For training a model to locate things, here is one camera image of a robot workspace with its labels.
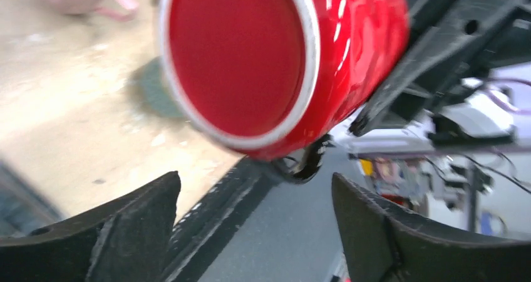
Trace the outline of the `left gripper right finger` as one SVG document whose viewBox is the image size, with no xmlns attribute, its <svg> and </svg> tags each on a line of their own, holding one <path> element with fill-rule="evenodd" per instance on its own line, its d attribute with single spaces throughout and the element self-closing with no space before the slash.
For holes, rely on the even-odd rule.
<svg viewBox="0 0 531 282">
<path fill-rule="evenodd" d="M 354 281 L 529 281 L 530 243 L 447 226 L 342 174 L 332 197 Z"/>
</svg>

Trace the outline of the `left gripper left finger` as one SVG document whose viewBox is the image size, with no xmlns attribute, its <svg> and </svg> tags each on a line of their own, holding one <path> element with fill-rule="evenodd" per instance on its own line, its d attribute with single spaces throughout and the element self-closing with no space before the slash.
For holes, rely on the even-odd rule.
<svg viewBox="0 0 531 282">
<path fill-rule="evenodd" d="M 1 240 L 2 281 L 158 281 L 176 217 L 176 171 L 22 238 Z"/>
</svg>

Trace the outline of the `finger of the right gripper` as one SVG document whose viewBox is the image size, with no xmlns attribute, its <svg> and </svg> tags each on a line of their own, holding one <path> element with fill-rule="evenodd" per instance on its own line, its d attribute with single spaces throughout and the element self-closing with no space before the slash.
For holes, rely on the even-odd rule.
<svg viewBox="0 0 531 282">
<path fill-rule="evenodd" d="M 387 79 L 375 91 L 352 122 L 349 133 L 360 137 L 381 127 L 384 117 L 392 120 L 386 127 L 404 127 L 453 83 L 451 60 L 458 49 L 459 32 L 455 28 L 431 28 L 403 55 Z"/>
</svg>

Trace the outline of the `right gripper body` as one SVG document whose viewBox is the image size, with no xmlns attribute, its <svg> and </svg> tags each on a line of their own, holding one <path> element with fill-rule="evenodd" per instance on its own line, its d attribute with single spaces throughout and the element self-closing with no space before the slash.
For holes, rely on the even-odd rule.
<svg viewBox="0 0 531 282">
<path fill-rule="evenodd" d="M 530 61 L 530 0 L 456 0 L 398 67 L 398 116 L 439 110 L 465 77 Z"/>
</svg>

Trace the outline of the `red mug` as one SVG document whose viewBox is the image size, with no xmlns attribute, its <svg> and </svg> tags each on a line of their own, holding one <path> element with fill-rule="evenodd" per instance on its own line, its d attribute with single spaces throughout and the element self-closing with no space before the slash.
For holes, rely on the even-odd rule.
<svg viewBox="0 0 531 282">
<path fill-rule="evenodd" d="M 406 0 L 160 0 L 162 66 L 190 123 L 294 184 L 403 54 Z"/>
</svg>

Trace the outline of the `teal speckled mug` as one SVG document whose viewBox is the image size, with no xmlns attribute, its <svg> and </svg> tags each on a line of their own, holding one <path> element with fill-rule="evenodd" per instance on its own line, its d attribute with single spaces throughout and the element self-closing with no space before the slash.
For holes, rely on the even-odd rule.
<svg viewBox="0 0 531 282">
<path fill-rule="evenodd" d="M 131 101 L 139 103 L 140 108 L 150 115 L 170 120 L 184 119 L 167 88 L 159 56 L 133 71 L 126 87 Z"/>
</svg>

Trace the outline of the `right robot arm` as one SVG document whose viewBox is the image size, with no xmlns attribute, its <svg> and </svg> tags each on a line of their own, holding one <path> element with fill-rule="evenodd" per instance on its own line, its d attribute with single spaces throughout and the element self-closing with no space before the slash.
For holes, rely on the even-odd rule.
<svg viewBox="0 0 531 282">
<path fill-rule="evenodd" d="M 367 104 L 331 131 L 357 157 L 530 150 L 530 110 L 501 67 L 530 65 L 530 0 L 406 0 L 408 48 Z"/>
</svg>

